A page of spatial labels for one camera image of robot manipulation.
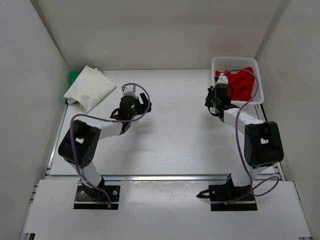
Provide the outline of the red t shirt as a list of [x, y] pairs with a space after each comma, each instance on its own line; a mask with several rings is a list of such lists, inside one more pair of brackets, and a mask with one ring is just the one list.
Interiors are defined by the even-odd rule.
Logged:
[[249, 72], [254, 72], [252, 67], [246, 67], [236, 73], [224, 72], [228, 78], [229, 97], [232, 101], [247, 102], [251, 99], [255, 77]]

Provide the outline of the white t shirt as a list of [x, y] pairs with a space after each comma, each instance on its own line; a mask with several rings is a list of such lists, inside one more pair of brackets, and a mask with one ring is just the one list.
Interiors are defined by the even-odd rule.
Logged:
[[101, 70], [85, 66], [63, 97], [66, 104], [78, 103], [87, 114], [116, 88], [117, 85]]

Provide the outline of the green t shirt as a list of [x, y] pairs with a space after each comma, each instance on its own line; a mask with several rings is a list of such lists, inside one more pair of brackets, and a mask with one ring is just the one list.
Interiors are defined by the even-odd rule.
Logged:
[[82, 71], [81, 70], [76, 70], [76, 71], [71, 71], [69, 73], [69, 84], [68, 84], [68, 89], [72, 86], [72, 84], [75, 82], [77, 77], [80, 75]]

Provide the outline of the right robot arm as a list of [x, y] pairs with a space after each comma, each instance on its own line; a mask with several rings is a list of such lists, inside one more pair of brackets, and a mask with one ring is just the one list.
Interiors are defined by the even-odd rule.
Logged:
[[244, 136], [244, 144], [236, 140], [241, 167], [230, 173], [226, 182], [211, 185], [197, 198], [210, 199], [215, 204], [229, 204], [238, 200], [254, 199], [254, 179], [265, 169], [284, 159], [279, 128], [274, 121], [262, 121], [231, 103], [229, 85], [218, 83], [208, 88], [205, 98], [207, 109], [214, 109], [212, 116], [235, 128], [235, 137]]

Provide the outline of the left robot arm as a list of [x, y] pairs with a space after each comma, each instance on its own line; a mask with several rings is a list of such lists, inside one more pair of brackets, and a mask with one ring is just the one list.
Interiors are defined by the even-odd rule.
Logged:
[[110, 199], [104, 178], [93, 163], [98, 142], [123, 135], [131, 127], [131, 123], [138, 120], [135, 117], [140, 119], [151, 109], [148, 93], [141, 93], [140, 97], [127, 94], [120, 99], [119, 107], [111, 113], [109, 119], [87, 115], [87, 118], [96, 120], [89, 124], [78, 119], [84, 114], [77, 114], [70, 120], [69, 130], [58, 147], [58, 154], [76, 170], [84, 192], [92, 200]]

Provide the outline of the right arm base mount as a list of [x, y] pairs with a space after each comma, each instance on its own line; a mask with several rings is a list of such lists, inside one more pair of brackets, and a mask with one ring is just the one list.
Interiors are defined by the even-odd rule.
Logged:
[[199, 199], [209, 199], [212, 212], [257, 211], [257, 202], [250, 191], [250, 186], [235, 186], [229, 174], [224, 184], [209, 185], [200, 191]]

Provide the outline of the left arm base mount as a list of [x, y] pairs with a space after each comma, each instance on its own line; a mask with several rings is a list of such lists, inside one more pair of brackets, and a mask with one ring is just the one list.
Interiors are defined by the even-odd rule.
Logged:
[[73, 208], [76, 210], [118, 210], [120, 201], [120, 185], [104, 185], [106, 195], [94, 188], [78, 182]]

